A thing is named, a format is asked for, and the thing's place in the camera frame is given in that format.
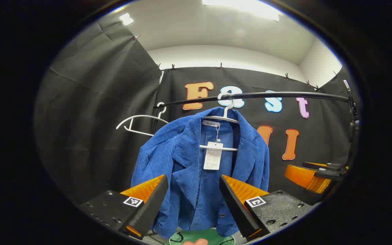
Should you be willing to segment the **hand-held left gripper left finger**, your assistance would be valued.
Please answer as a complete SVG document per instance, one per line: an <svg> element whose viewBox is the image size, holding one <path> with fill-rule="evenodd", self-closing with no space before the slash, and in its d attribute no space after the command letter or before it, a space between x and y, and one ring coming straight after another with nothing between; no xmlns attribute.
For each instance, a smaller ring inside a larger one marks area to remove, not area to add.
<svg viewBox="0 0 392 245"><path fill-rule="evenodd" d="M79 208L103 226L142 240L151 230L168 188L163 174L122 192L105 191Z"/></svg>

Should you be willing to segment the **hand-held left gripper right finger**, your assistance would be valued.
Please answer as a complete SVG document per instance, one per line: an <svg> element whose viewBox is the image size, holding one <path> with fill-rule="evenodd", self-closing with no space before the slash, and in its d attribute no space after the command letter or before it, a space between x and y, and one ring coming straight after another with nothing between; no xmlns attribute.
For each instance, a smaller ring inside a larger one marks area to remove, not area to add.
<svg viewBox="0 0 392 245"><path fill-rule="evenodd" d="M269 193L226 175L221 175L219 188L241 235L248 242L276 234L314 210L314 205L286 191Z"/></svg>

